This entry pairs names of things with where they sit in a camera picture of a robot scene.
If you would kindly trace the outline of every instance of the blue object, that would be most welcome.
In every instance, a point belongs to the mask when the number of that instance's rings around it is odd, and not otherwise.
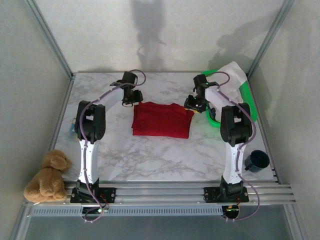
[[[252,173],[257,173],[265,169],[269,164],[270,159],[268,155],[261,150],[254,150],[244,161],[245,170],[249,170]]]

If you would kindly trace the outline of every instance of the cable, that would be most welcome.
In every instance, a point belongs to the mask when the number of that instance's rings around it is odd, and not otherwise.
[[[122,106],[124,106],[125,108],[132,108],[132,107],[134,106],[134,104],[133,104],[133,103],[131,103],[131,105],[130,105],[130,106],[126,106],[124,103],[122,103],[121,105],[122,105]]]
[[[259,193],[258,191],[256,190],[256,188],[248,181],[248,180],[245,180],[243,176],[241,176],[241,174],[239,173],[239,157],[240,157],[240,150],[245,146],[247,145],[248,143],[250,143],[255,137],[256,137],[256,134],[257,134],[257,128],[256,128],[256,124],[255,122],[253,121],[253,119],[251,118],[250,114],[248,114],[238,103],[232,101],[227,95],[225,95],[221,90],[221,86],[227,84],[229,81],[230,81],[230,75],[224,71],[216,71],[216,72],[213,72],[209,75],[207,75],[206,77],[208,76],[211,76],[212,74],[225,74],[227,75],[228,77],[228,80],[223,82],[222,84],[220,84],[218,87],[217,87],[217,92],[223,97],[225,98],[226,100],[228,100],[230,103],[232,103],[233,105],[235,105],[238,109],[240,109],[240,111],[243,112],[243,114],[250,120],[251,124],[252,124],[252,128],[253,128],[253,133],[252,133],[252,137],[247,141],[247,142],[244,142],[243,144],[241,144],[239,146],[239,148],[237,149],[237,153],[236,153],[236,160],[235,160],[235,172],[237,173],[238,177],[246,184],[248,184],[252,190],[255,192],[256,194],[256,197],[257,197],[257,207],[256,209],[250,213],[249,215],[247,216],[244,216],[244,217],[241,217],[241,218],[236,218],[236,219],[233,219],[233,221],[241,221],[241,220],[245,220],[247,218],[250,218],[252,217],[254,214],[257,213],[257,211],[259,210],[260,208],[260,196],[259,196]]]
[[[109,210],[109,208],[110,208],[110,205],[109,205],[109,203],[107,202],[107,200],[106,200],[106,196],[104,195],[104,194],[100,194],[100,197],[103,199],[103,201],[105,202],[105,204],[104,204],[104,206],[102,207],[102,210],[101,211],[103,211],[105,208],[106,208],[106,206],[108,206],[107,207],[107,210]],[[84,217],[82,217],[82,219],[83,220],[85,220],[85,221],[87,221],[87,215],[91,212],[91,211],[93,211],[93,210],[96,210],[96,209],[101,209],[100,207],[92,207],[92,208],[90,208],[89,210],[87,210],[86,212],[85,212],[85,215],[84,215]]]
[[[102,100],[103,98],[105,98],[109,93],[111,93],[112,91],[116,90],[116,89],[119,89],[123,86],[126,86],[126,85],[129,85],[129,86],[133,86],[133,87],[137,87],[137,86],[141,86],[143,85],[146,80],[147,80],[147,76],[146,74],[141,71],[141,70],[138,70],[138,69],[133,69],[133,70],[130,70],[129,72],[133,72],[133,71],[138,71],[140,73],[143,74],[144,76],[144,80],[142,83],[140,84],[132,84],[132,83],[123,83],[123,84],[120,84],[118,86],[115,86],[113,87],[112,89],[106,91],[105,93],[103,93],[100,97],[98,97],[97,99],[91,101],[87,106],[84,107],[84,109],[82,110],[81,114],[80,114],[80,121],[79,121],[79,125],[80,125],[80,132],[81,132],[81,135],[83,136],[83,139],[84,139],[84,148],[83,148],[83,173],[84,173],[84,180],[85,180],[85,185],[86,185],[86,188],[88,189],[90,195],[92,196],[92,198],[94,199],[94,201],[99,205],[99,207],[93,207],[91,209],[89,209],[85,215],[84,215],[84,222],[87,223],[94,223],[95,221],[97,221],[98,219],[100,219],[102,217],[102,215],[104,214],[104,211],[103,211],[103,206],[102,204],[100,203],[100,201],[97,199],[97,197],[94,195],[94,193],[92,192],[90,186],[89,186],[89,179],[88,179],[88,175],[87,175],[87,147],[88,147],[88,138],[86,137],[85,135],[85,131],[84,131],[84,126],[83,126],[83,118],[84,118],[84,115],[85,115],[85,112],[90,108],[90,106],[92,104],[95,104],[95,103],[98,103],[100,100]],[[96,209],[101,209],[101,212],[99,214],[99,216],[97,216],[95,219],[93,220],[87,220],[87,215],[88,213],[90,213],[91,211],[93,210],[96,210]]]

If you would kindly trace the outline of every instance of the folded red towel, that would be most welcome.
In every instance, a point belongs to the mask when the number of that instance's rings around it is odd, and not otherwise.
[[[193,115],[193,111],[175,103],[140,102],[134,106],[133,135],[187,139]]]

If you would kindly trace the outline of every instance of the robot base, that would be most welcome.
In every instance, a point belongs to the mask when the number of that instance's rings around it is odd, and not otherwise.
[[[240,194],[223,197],[221,194],[220,187],[205,187],[204,188],[204,201],[205,203],[216,203],[216,204],[223,204],[223,203],[248,203],[248,191],[247,188],[243,187]]]
[[[99,187],[99,179],[94,184],[89,184],[93,194],[101,204],[114,204],[116,199],[116,188]],[[87,186],[81,181],[76,182],[76,187],[72,189],[70,198],[71,204],[91,204],[96,201],[90,195]]]

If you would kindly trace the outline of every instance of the teddy bear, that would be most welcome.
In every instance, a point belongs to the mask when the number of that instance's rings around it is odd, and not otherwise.
[[[71,161],[60,150],[48,152],[41,170],[24,189],[24,197],[34,203],[63,201],[67,198],[62,174],[71,167]]]

